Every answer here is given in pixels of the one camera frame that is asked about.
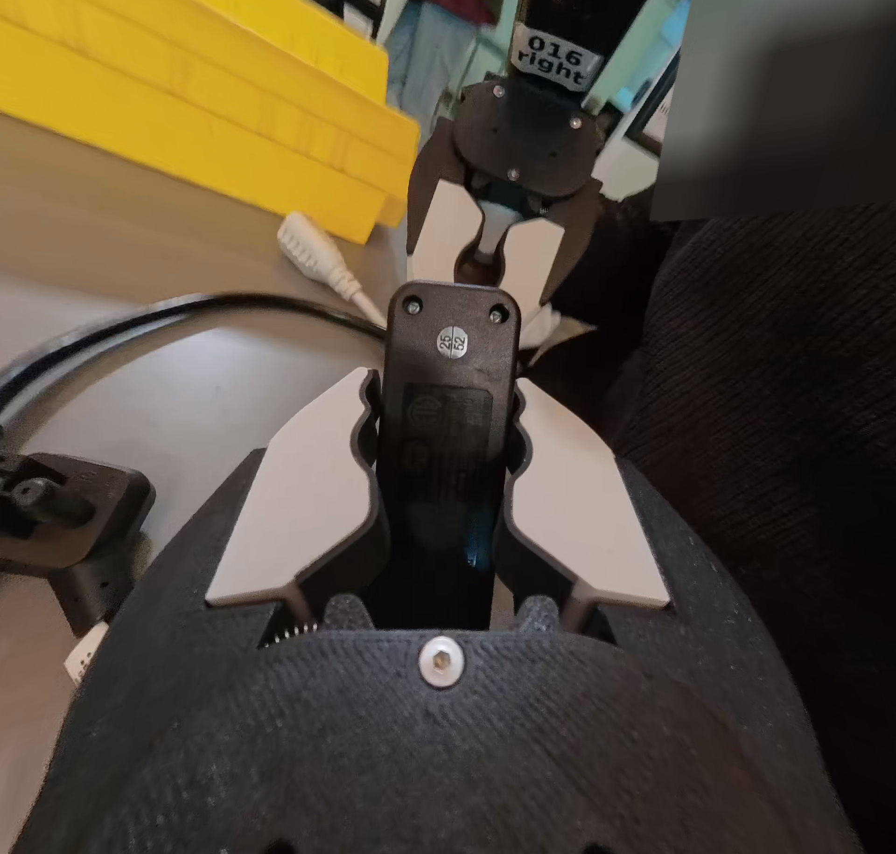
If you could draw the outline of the black power strip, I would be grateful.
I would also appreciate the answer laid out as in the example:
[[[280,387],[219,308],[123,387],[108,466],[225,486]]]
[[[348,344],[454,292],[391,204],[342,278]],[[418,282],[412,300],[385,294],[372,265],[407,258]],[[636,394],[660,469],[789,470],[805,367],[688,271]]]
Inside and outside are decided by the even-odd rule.
[[[520,328],[494,287],[392,298],[375,464],[391,555],[366,599],[381,628],[488,626]]]

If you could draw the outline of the person's right forearm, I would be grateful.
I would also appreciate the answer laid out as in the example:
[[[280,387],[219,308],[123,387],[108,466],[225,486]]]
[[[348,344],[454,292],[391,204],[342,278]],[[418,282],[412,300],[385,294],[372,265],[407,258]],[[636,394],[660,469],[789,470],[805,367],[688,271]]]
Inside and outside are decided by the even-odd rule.
[[[679,222],[653,221],[655,186],[621,200],[601,197],[588,246],[552,305],[591,326],[549,353],[574,370],[622,362],[640,345],[651,291]]]

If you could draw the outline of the yellow plastic bin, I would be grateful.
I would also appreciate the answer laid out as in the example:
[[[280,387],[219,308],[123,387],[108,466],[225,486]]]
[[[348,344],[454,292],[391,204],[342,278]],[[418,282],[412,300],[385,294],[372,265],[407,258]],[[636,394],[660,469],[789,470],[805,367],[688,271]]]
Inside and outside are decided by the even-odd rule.
[[[384,49],[311,0],[1,0],[2,113],[364,244],[419,127]]]

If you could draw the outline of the grey desk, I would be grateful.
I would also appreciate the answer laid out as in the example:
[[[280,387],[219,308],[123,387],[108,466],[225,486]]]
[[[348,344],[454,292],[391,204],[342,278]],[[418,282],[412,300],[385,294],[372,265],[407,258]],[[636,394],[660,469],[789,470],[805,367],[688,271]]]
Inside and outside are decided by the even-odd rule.
[[[77,326],[196,292],[344,307],[280,254],[278,217],[10,117],[1,142],[2,365]],[[141,574],[299,408],[383,348],[280,312],[206,316],[119,345],[3,420],[7,446],[143,472],[157,498]],[[49,585],[2,577],[2,852],[42,785],[73,694],[73,635]]]

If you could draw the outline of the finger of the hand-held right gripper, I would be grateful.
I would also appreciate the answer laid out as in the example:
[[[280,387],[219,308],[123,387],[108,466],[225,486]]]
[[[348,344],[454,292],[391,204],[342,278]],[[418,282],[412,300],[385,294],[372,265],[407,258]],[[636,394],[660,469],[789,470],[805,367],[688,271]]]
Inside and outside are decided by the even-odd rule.
[[[454,283],[459,261],[479,244],[484,221],[481,207],[462,185],[439,181],[411,251],[411,279]]]
[[[564,235],[561,225],[545,218],[508,226],[500,248],[500,288],[516,301],[519,309],[540,308],[543,289]]]

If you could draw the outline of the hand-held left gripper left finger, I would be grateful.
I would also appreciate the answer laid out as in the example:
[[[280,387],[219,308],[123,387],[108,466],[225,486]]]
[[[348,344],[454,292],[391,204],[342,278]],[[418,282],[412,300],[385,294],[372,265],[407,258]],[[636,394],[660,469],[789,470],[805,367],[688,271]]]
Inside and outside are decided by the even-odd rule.
[[[212,607],[283,603],[299,624],[361,596],[391,540],[375,473],[381,377],[356,368],[273,436],[205,594]]]

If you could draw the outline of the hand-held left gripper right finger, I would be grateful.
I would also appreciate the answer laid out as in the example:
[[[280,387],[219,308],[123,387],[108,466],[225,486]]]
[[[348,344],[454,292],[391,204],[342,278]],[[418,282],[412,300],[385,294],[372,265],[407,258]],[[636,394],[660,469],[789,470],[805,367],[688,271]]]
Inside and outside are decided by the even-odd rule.
[[[498,579],[515,613],[544,597],[573,632],[602,605],[662,611],[671,604],[612,449],[526,378],[516,383],[508,428]]]

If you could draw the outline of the white plug adapter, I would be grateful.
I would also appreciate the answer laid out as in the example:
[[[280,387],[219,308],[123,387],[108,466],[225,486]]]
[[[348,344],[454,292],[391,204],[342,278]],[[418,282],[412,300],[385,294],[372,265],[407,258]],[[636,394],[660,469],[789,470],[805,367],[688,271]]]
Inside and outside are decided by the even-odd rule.
[[[562,322],[562,315],[547,303],[522,321],[519,338],[521,351],[537,350],[551,337]]]

